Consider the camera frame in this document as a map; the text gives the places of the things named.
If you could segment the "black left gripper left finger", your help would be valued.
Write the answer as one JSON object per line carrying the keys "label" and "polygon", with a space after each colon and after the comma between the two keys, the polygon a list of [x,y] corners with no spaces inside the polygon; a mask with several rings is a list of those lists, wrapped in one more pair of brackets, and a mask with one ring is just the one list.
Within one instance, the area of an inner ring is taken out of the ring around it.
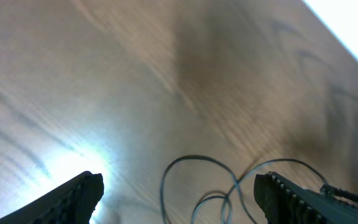
{"label": "black left gripper left finger", "polygon": [[103,195],[103,176],[84,171],[30,204],[0,218],[0,224],[89,223]]}

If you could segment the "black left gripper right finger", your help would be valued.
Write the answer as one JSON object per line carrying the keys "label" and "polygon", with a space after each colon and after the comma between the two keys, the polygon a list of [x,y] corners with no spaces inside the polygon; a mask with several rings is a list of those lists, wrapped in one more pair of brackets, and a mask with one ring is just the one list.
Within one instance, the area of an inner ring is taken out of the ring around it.
{"label": "black left gripper right finger", "polygon": [[258,174],[254,198],[269,223],[358,223],[358,195],[329,184],[314,192],[276,172]]}

